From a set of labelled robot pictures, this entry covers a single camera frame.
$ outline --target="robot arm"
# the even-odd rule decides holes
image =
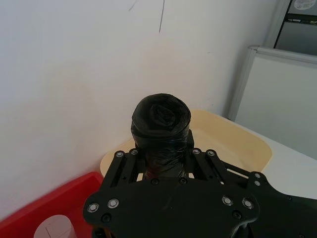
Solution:
[[[146,170],[142,150],[115,153],[100,190],[84,205],[93,237],[317,237],[317,200],[282,194],[262,173],[202,152],[191,132],[189,138],[181,178],[137,181]]]

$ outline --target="screw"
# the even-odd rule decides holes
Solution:
[[[101,217],[101,221],[104,222],[104,223],[107,223],[107,222],[111,221],[111,215],[109,213],[104,214]]]
[[[233,204],[233,201],[227,196],[222,197],[222,202],[224,205],[227,205],[227,206],[231,206]]]
[[[122,157],[123,156],[123,153],[122,152],[118,152],[117,154],[116,154],[116,157]]]
[[[197,149],[195,149],[195,150],[193,150],[193,154],[194,154],[194,155],[198,155],[198,154],[200,154],[200,151],[197,150]]]
[[[138,151],[137,150],[132,150],[131,151],[131,155],[137,155],[138,154]]]
[[[108,201],[108,208],[116,208],[119,205],[119,200],[116,198],[110,199]]]
[[[154,178],[151,180],[152,185],[158,185],[158,183],[159,183],[159,180],[157,178]]]
[[[238,211],[234,211],[234,212],[232,213],[232,216],[233,216],[235,219],[238,219],[238,220],[240,220],[241,217],[242,217],[241,213],[238,212]]]
[[[253,204],[248,199],[242,200],[242,204],[248,209],[253,209]]]
[[[207,154],[208,154],[209,156],[214,156],[214,151],[208,151]]]
[[[90,212],[90,213],[93,213],[93,212],[96,212],[99,208],[99,204],[97,203],[92,203],[88,206],[88,209],[87,211]]]
[[[185,178],[180,178],[180,179],[179,179],[179,183],[180,183],[180,184],[186,184],[186,183],[187,183],[187,179],[185,179]]]

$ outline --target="wrapped object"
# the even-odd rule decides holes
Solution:
[[[185,176],[183,161],[190,118],[188,107],[169,94],[147,96],[138,104],[131,132],[145,154],[147,179]]]

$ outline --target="whiteboard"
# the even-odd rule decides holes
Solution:
[[[249,59],[234,121],[317,159],[317,60],[287,54],[258,51]]]

